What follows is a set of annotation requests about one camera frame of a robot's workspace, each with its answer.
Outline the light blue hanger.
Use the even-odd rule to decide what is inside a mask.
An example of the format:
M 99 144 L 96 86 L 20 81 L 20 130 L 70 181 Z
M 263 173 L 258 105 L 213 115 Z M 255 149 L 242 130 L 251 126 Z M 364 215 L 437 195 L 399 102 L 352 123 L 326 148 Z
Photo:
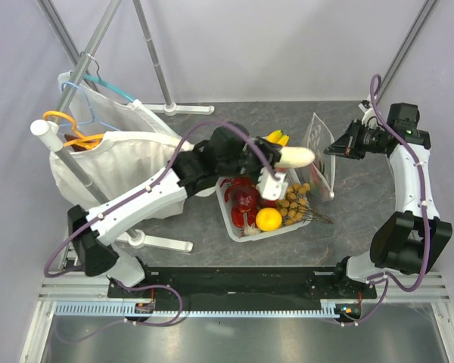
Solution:
M 95 112 L 95 109 L 92 105 L 92 101 L 89 98 L 88 93 L 81 85 L 77 85 L 71 81 L 61 82 L 60 83 L 61 92 L 64 92 L 65 88 L 73 88 L 74 90 L 78 91 L 79 98 L 81 99 L 81 101 L 76 101 L 76 106 L 69 106 L 69 108 L 71 110 L 75 110 L 80 116 L 85 116 L 86 114 L 89 115 L 88 119 L 84 119 L 82 122 L 79 123 L 80 127 L 97 124 L 111 131 L 119 131 L 117 127 L 109 123 L 106 123 L 99 118 L 99 116 Z

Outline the white garlic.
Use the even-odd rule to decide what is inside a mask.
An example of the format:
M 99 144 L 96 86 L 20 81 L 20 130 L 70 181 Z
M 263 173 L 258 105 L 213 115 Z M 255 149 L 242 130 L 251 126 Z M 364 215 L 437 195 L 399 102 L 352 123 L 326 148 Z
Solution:
M 243 227 L 243 235 L 244 236 L 254 236 L 258 235 L 261 232 L 260 229 L 258 229 L 256 223 L 252 223 L 251 225 L 248 224 L 248 222 L 244 223 Z

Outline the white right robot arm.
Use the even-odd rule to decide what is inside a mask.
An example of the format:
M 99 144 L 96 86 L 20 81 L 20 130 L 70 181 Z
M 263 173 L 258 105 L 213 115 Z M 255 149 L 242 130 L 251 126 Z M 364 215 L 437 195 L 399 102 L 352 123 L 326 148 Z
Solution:
M 355 293 L 359 282 L 394 279 L 396 272 L 416 275 L 418 286 L 452 237 L 452 226 L 441 220 L 432 197 L 431 138 L 418 129 L 418 107 L 392 104 L 382 123 L 372 105 L 363 106 L 362 119 L 352 121 L 324 152 L 351 160 L 368 153 L 385 155 L 393 173 L 395 211 L 375 233 L 369 251 L 347 257 L 344 271 L 331 279 L 333 292 L 343 298 Z

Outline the white radish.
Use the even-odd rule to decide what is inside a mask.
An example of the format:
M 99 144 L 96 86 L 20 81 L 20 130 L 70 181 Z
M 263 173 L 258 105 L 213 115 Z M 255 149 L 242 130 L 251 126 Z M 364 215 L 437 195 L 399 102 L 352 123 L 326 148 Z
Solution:
M 275 164 L 276 169 L 298 169 L 311 164 L 316 155 L 305 147 L 281 147 L 280 159 Z

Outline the yellow banana bunch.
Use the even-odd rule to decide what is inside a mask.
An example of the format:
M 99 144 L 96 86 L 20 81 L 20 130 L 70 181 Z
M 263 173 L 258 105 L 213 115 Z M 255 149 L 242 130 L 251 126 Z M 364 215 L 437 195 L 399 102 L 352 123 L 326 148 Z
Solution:
M 267 141 L 273 143 L 273 144 L 278 144 L 281 146 L 286 146 L 290 140 L 290 136 L 285 134 L 282 130 L 276 130 L 274 132 L 271 132 L 267 138 Z

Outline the white shirt on blue hanger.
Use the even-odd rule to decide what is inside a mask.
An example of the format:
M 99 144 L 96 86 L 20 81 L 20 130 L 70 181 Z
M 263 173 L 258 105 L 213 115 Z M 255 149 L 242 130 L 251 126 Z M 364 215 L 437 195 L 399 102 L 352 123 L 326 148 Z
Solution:
M 71 72 L 65 72 L 58 76 L 58 85 L 64 81 L 70 81 Z M 94 91 L 85 82 L 81 85 L 89 95 L 95 112 L 101 120 L 109 123 L 123 132 L 154 132 L 162 135 L 176 137 L 177 133 L 171 129 L 159 116 L 149 110 L 142 102 L 136 100 L 132 103 L 126 100 L 125 104 L 118 103 L 107 96 Z M 73 88 L 65 88 L 65 90 L 74 90 Z M 70 106 L 76 106 L 76 101 L 81 101 L 79 92 L 73 96 Z M 88 119 L 89 115 L 80 116 L 75 110 L 69 111 L 72 117 L 78 122 L 78 127 L 87 135 L 110 131 L 103 126 L 92 124 L 87 126 L 79 126 L 79 123 L 84 119 Z

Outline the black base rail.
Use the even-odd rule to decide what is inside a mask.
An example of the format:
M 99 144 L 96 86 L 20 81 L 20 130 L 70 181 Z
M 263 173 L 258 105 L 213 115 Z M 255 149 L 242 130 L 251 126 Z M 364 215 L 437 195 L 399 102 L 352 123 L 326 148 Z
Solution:
M 374 299 L 376 290 L 352 281 L 335 267 L 155 267 L 142 287 L 128 291 L 110 282 L 110 298 L 154 298 L 161 308 L 302 308 L 314 309 L 324 299 Z

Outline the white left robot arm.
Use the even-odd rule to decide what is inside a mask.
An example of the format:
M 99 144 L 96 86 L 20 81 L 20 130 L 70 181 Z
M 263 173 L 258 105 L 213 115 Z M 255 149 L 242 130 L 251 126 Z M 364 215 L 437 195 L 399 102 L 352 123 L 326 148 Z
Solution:
M 145 265 L 113 246 L 118 237 L 162 209 L 214 187 L 219 178 L 247 177 L 257 183 L 264 174 L 275 176 L 282 149 L 265 138 L 251 138 L 237 123 L 224 123 L 191 150 L 177 147 L 165 167 L 116 199 L 91 209 L 73 206 L 67 220 L 78 269 L 88 277 L 106 274 L 134 297 L 145 296 L 151 289 Z

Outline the brown longan bunch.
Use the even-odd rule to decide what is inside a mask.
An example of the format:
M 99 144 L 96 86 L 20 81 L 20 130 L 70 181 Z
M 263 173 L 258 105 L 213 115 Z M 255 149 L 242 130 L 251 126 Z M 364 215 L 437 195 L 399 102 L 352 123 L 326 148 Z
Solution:
M 310 184 L 295 182 L 288 186 L 285 198 L 276 201 L 276 208 L 283 219 L 283 226 L 305 222 L 333 223 L 328 216 L 321 214 L 311 206 L 310 191 Z

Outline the teal hanger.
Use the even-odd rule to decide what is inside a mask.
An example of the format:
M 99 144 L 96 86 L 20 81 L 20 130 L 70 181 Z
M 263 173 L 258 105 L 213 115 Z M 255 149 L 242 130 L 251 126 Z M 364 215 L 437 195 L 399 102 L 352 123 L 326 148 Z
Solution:
M 98 76 L 91 76 L 89 74 L 85 74 L 84 75 L 84 79 L 88 80 L 88 81 L 91 81 L 93 83 L 99 84 L 99 85 L 111 90 L 112 92 L 118 94 L 119 96 L 121 96 L 122 98 L 126 99 L 130 103 L 132 103 L 132 102 L 137 100 L 137 98 L 131 96 L 130 94 L 128 94 L 127 92 L 125 92 L 121 88 L 115 86 L 112 83 L 109 83 L 109 82 L 103 80 L 102 78 L 100 78 Z

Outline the clear polka dot zip bag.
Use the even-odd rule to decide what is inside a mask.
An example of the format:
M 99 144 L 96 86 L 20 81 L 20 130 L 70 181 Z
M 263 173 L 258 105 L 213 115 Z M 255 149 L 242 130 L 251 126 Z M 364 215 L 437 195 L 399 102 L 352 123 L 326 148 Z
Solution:
M 311 195 L 320 200 L 334 199 L 334 181 L 336 176 L 336 160 L 334 156 L 324 154 L 323 150 L 334 142 L 334 136 L 327 125 L 316 112 L 306 130 L 303 145 L 306 145 L 315 155 L 315 160 L 303 170 L 303 178 L 309 184 L 309 171 L 315 165 L 324 177 L 325 186 L 321 191 L 310 191 Z

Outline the white shirt on orange hanger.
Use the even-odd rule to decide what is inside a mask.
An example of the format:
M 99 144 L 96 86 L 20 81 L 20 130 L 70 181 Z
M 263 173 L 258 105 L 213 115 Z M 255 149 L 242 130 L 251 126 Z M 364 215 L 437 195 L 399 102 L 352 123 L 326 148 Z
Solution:
M 72 152 L 71 156 L 112 200 L 166 166 L 180 140 L 177 134 L 106 132 L 97 147 Z M 66 200 L 84 209 L 100 205 L 56 154 L 50 154 L 49 163 L 58 190 Z

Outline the metal clothes rack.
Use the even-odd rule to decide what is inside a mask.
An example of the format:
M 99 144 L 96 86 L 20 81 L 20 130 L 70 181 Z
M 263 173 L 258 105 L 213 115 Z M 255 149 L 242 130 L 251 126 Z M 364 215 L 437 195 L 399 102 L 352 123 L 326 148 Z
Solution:
M 152 176 L 173 154 L 179 140 L 158 115 L 210 115 L 213 106 L 178 105 L 169 95 L 141 2 L 133 3 L 163 104 L 144 104 L 136 97 L 88 73 L 119 1 L 112 1 L 84 51 L 78 51 L 54 3 L 39 6 L 58 35 L 74 70 L 58 77 L 61 101 L 56 113 L 33 123 L 31 131 L 51 151 L 51 171 L 60 193 L 85 209 L 106 203 Z

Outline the orange hanger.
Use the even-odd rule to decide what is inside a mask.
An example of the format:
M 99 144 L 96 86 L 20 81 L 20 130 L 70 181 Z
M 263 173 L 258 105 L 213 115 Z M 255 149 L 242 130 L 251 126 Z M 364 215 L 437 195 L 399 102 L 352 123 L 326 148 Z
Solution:
M 97 147 L 104 138 L 104 134 L 95 134 L 95 135 L 84 135 L 78 127 L 78 123 L 76 120 L 63 112 L 56 111 L 56 110 L 48 110 L 42 114 L 42 118 L 46 121 L 49 120 L 51 117 L 58 117 L 60 119 L 65 119 L 71 126 L 71 130 L 73 135 L 69 138 L 64 137 L 66 139 L 66 143 L 64 144 L 65 147 L 72 147 L 74 150 L 78 147 L 81 150 L 92 150 Z

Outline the orange fruit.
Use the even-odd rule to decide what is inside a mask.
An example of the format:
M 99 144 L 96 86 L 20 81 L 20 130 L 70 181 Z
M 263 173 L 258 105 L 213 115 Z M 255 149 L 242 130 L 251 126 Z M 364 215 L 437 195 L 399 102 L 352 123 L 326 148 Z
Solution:
M 261 231 L 275 231 L 282 226 L 283 218 L 276 208 L 262 208 L 256 216 L 256 225 Z

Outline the green scallion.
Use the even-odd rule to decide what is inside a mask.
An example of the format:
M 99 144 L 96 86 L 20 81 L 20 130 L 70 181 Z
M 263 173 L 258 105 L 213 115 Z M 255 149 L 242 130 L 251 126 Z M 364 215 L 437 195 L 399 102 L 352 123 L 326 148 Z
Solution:
M 309 184 L 312 192 L 321 191 L 325 186 L 324 177 L 315 165 L 310 167 Z

